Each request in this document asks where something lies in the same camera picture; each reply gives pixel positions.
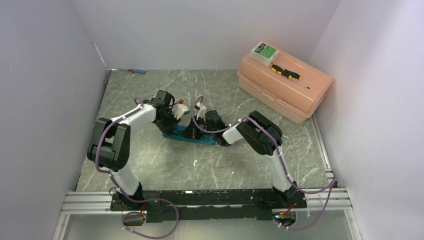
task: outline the table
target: table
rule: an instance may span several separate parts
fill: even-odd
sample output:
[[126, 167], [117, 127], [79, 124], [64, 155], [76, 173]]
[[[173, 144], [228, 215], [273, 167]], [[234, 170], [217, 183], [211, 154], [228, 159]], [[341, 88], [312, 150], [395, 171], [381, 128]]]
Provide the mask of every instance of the table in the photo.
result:
[[[237, 70], [148, 70], [146, 74], [112, 71], [98, 117], [117, 117], [135, 107], [134, 97], [151, 99], [165, 90], [192, 106], [199, 96], [209, 110], [217, 110], [226, 124], [253, 110], [277, 124], [283, 134], [287, 167], [302, 188], [328, 184], [324, 155], [311, 118], [297, 125], [238, 87]], [[188, 125], [190, 116], [182, 118]], [[128, 164], [144, 190], [270, 188], [272, 179], [264, 156], [246, 141], [229, 147], [210, 146], [162, 137], [154, 124], [140, 130], [130, 145]], [[107, 191], [106, 174], [85, 159], [77, 191]]]

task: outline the wall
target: wall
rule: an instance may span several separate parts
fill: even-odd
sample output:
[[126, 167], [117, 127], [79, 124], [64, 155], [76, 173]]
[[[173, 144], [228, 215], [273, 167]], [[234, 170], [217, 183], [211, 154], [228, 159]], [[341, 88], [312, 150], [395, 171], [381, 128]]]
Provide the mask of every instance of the wall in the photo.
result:
[[2, 0], [0, 56], [1, 239], [52, 239], [106, 68], [68, 0]]
[[310, 58], [335, 83], [316, 116], [364, 239], [423, 239], [424, 5], [342, 0]]
[[109, 68], [238, 69], [259, 42], [306, 61], [340, 0], [72, 0]]

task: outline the teal object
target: teal object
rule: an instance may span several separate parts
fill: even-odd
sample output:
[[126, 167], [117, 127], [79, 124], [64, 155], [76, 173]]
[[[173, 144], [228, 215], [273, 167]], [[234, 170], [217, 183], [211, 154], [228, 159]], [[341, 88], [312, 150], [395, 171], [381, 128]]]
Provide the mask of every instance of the teal object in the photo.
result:
[[194, 143], [194, 144], [206, 144], [206, 145], [215, 145], [215, 138], [213, 135], [203, 135], [201, 136], [201, 138], [199, 139], [191, 139], [191, 138], [187, 138], [185, 136], [182, 135], [182, 132], [184, 129], [186, 129], [187, 126], [181, 126], [181, 125], [177, 125], [176, 127], [174, 127], [173, 132], [171, 133], [162, 133], [162, 136], [164, 136], [165, 138], [168, 139], [174, 139], [174, 140], [178, 140], [178, 141], [184, 141], [184, 142], [189, 142], [189, 143]]

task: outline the pink toolbox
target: pink toolbox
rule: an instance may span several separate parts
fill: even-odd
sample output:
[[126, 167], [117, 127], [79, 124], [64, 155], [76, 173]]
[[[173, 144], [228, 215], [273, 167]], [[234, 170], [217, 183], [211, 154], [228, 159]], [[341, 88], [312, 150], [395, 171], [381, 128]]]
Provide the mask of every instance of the pink toolbox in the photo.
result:
[[246, 55], [238, 70], [238, 85], [246, 92], [297, 124], [309, 118], [327, 94], [333, 78], [277, 47], [273, 64], [301, 76], [305, 86], [274, 72], [270, 66]]

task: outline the plastic box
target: plastic box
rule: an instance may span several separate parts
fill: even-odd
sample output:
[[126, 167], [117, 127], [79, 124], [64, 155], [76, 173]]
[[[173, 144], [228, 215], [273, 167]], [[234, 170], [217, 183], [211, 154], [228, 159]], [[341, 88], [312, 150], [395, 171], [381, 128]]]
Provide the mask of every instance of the plastic box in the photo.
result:
[[250, 54], [243, 58], [237, 72], [238, 85], [284, 117], [301, 124], [312, 116], [324, 99], [333, 78], [281, 49], [267, 45], [279, 51], [272, 63], [298, 73], [301, 76], [300, 82], [310, 89], [275, 73], [269, 66], [250, 57]]

